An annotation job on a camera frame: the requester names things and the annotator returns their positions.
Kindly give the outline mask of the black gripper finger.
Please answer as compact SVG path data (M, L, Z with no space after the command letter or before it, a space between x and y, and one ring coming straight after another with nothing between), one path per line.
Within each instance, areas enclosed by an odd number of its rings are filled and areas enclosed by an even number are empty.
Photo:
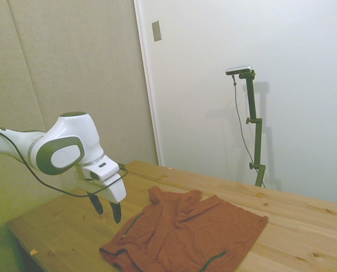
M118 224L122 218L121 204L114 202L109 202L109 204L113 212L114 221Z
M99 214L99 215L102 215L104 213L104 208L98 198L97 195L90 195L89 196L89 200L91 201L93 207L95 208L96 212Z

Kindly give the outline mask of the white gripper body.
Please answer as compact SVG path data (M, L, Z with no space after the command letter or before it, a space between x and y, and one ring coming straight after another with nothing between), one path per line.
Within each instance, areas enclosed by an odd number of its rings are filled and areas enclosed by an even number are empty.
M122 177L115 173L105 181L85 181L84 190L113 203L120 203L126 197Z

